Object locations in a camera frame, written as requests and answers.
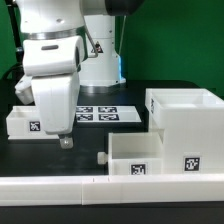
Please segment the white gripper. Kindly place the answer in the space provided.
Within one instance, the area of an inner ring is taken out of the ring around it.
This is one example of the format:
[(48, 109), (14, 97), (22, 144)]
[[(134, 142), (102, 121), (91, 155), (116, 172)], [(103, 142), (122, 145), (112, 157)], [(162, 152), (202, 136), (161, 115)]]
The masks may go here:
[(52, 40), (25, 40), (24, 75), (15, 86), (23, 104), (34, 102), (42, 129), (60, 135), (62, 149), (71, 149), (79, 95), (79, 70), (84, 60), (80, 36)]

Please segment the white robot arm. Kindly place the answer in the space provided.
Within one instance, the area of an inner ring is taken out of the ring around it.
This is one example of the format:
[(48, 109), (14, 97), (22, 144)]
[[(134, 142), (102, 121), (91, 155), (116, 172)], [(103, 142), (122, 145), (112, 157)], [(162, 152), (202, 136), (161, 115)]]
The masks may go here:
[(23, 42), (24, 75), (15, 93), (34, 103), (41, 128), (61, 147), (73, 146), (73, 124), (80, 90), (81, 63), (92, 43), (87, 15), (133, 14), (145, 0), (16, 0)]

